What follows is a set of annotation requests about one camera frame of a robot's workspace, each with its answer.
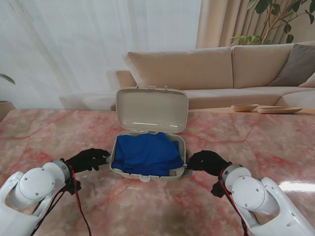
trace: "folded fabric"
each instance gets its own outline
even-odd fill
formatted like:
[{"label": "folded fabric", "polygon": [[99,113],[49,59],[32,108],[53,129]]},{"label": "folded fabric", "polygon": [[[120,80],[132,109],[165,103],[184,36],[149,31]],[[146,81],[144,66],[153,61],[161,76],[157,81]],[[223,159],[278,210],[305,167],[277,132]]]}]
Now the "folded fabric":
[{"label": "folded fabric", "polygon": [[184,164],[178,145],[161,132],[118,136],[112,168],[130,174],[169,176],[169,170]]}]

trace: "red cable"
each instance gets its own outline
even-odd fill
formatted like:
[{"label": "red cable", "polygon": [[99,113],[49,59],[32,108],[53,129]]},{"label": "red cable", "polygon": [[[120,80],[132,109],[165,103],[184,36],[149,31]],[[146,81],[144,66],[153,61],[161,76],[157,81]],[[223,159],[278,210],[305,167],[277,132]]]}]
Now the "red cable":
[{"label": "red cable", "polygon": [[75,198],[77,200],[77,205],[78,205],[78,208],[79,208],[79,211],[87,225],[87,228],[88,228],[88,231],[89,231],[89,236],[92,236],[92,233],[91,233],[91,229],[90,229],[90,226],[88,224],[88,221],[86,220],[84,214],[83,214],[83,211],[82,211],[82,208],[81,208],[81,202],[80,202],[80,198],[79,198],[79,193],[78,193],[78,189],[77,189],[77,179],[75,177],[75,172],[72,168],[72,166],[69,165],[69,167],[71,168],[71,172],[72,172],[72,176],[73,176],[73,180],[74,180],[74,191],[75,191]]},{"label": "red cable", "polygon": [[[240,216],[242,222],[244,222],[244,219],[242,218],[240,212],[239,212],[238,209],[236,208],[236,205],[235,205],[233,199],[231,198],[230,193],[228,192],[228,190],[227,190],[227,188],[226,188],[226,186],[225,186],[225,184],[224,184],[224,182],[223,182],[223,179],[222,179],[222,174],[223,174],[223,172],[224,172],[224,169],[221,170],[221,172],[220,172],[219,181],[220,181],[220,183],[221,183],[221,186],[223,187],[223,190],[225,191],[225,195],[226,195],[226,197],[229,199],[229,201],[230,201],[230,203],[232,204],[233,208],[235,209],[236,213]],[[246,225],[246,224],[245,224],[245,227],[246,227],[246,231],[245,231],[244,233],[245,233],[245,235],[247,235],[247,230],[248,230],[248,229],[247,229],[247,225]]]}]

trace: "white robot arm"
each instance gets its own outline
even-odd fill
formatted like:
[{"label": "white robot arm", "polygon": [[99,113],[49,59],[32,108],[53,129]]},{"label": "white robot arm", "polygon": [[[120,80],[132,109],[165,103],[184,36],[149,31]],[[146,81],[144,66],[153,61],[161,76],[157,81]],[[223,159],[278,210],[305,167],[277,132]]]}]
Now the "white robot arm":
[{"label": "white robot arm", "polygon": [[[315,236],[314,228],[271,179],[259,181],[248,169],[227,163],[213,151],[195,153],[187,168],[218,176],[211,192],[217,197],[226,195],[246,224],[244,235],[248,235],[248,229],[253,236]],[[260,224],[253,213],[278,215]]]},{"label": "white robot arm", "polygon": [[[223,171],[222,180],[254,236],[315,236],[310,223],[271,179],[264,177],[259,181],[248,169],[232,164]],[[261,225],[250,212],[279,214]]]},{"label": "white robot arm", "polygon": [[[62,161],[49,162],[42,168],[31,169],[25,174],[16,172],[10,176],[0,189],[0,236],[30,236],[54,193],[69,178],[70,171]],[[38,203],[31,215],[19,212]]]},{"label": "white robot arm", "polygon": [[52,161],[42,168],[10,176],[0,188],[0,236],[32,236],[60,199],[54,201],[59,193],[77,194],[80,190],[74,173],[92,168],[98,171],[100,165],[109,162],[109,155],[105,150],[91,148],[67,161]]}]

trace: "box latch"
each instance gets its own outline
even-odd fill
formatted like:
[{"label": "box latch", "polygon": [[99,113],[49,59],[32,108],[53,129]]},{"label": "box latch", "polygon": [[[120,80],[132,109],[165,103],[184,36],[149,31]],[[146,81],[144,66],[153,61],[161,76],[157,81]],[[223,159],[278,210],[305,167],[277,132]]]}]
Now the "box latch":
[{"label": "box latch", "polygon": [[141,177],[140,177],[140,180],[141,180],[142,182],[145,182],[145,183],[149,182],[150,179],[151,179],[150,176],[141,176]]}]

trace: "open plastic case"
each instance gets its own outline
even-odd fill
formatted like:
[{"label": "open plastic case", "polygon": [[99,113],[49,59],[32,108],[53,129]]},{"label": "open plastic case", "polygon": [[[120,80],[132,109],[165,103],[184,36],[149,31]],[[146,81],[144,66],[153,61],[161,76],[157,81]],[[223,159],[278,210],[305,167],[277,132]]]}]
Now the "open plastic case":
[{"label": "open plastic case", "polygon": [[[146,132],[164,132],[171,141],[178,141],[181,158],[186,162],[185,141],[176,134],[183,131],[187,123],[188,98],[184,92],[167,87],[124,88],[117,92],[116,110],[119,124],[129,130],[119,135],[138,136]],[[125,178],[142,181],[179,180],[184,173],[184,167],[170,170],[170,176],[143,176],[113,169],[116,142],[117,140],[111,155],[110,169]]]}]

